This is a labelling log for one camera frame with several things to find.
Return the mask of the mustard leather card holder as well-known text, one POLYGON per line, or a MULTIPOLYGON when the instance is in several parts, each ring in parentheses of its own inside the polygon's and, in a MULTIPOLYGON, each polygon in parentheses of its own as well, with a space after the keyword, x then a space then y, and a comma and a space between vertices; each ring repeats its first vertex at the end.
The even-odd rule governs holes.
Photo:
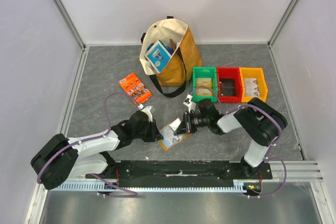
POLYGON ((178 143, 182 142, 184 139, 191 136, 190 134, 174 135, 174 132, 177 130, 181 122, 181 118, 177 118, 159 130, 159 133, 163 137, 161 140, 159 140, 159 144, 165 151, 168 151, 178 143))

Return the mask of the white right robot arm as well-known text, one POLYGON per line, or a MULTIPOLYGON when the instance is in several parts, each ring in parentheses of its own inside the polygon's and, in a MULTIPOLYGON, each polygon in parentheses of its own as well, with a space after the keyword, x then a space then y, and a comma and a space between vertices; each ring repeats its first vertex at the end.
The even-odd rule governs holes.
POLYGON ((252 98, 231 112, 220 114, 210 99, 197 103, 199 113, 186 111, 175 135, 193 134, 199 127, 207 127, 215 135, 224 135, 242 128, 251 137, 251 143, 241 158, 240 172, 248 179, 259 173, 270 147, 287 127, 286 118, 259 98, 252 98))

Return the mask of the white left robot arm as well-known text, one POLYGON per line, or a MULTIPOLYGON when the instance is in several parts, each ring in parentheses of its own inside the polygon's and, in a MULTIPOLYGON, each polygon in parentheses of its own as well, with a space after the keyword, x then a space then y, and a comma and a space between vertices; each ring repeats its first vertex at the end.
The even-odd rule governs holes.
POLYGON ((30 164, 37 174, 37 183, 51 190, 71 177, 100 174, 110 178, 116 171, 110 151, 127 147, 133 140, 152 143, 162 138, 152 114, 141 110, 105 132, 70 138, 62 133, 56 134, 32 158, 30 164))

